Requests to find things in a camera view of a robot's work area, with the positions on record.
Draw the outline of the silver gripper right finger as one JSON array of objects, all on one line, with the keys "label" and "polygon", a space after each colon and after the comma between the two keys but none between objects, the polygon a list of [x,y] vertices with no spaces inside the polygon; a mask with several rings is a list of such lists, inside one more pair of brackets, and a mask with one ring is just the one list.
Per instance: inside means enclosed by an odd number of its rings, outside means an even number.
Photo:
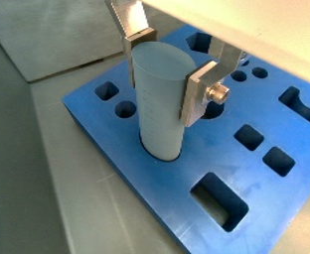
[{"label": "silver gripper right finger", "polygon": [[205,115],[210,102],[226,102],[230,89],[223,85],[223,81],[238,66],[242,50],[221,39],[211,39],[209,55],[215,59],[199,66],[187,77],[181,112],[181,121],[186,127]]}]

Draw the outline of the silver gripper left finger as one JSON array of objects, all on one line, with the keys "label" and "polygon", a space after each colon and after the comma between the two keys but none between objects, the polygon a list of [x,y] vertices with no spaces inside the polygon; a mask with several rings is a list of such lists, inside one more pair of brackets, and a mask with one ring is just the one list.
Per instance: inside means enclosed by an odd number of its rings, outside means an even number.
[{"label": "silver gripper left finger", "polygon": [[120,33],[131,86],[135,86],[131,51],[140,43],[155,41],[158,32],[148,26],[140,0],[104,0],[104,2]]}]

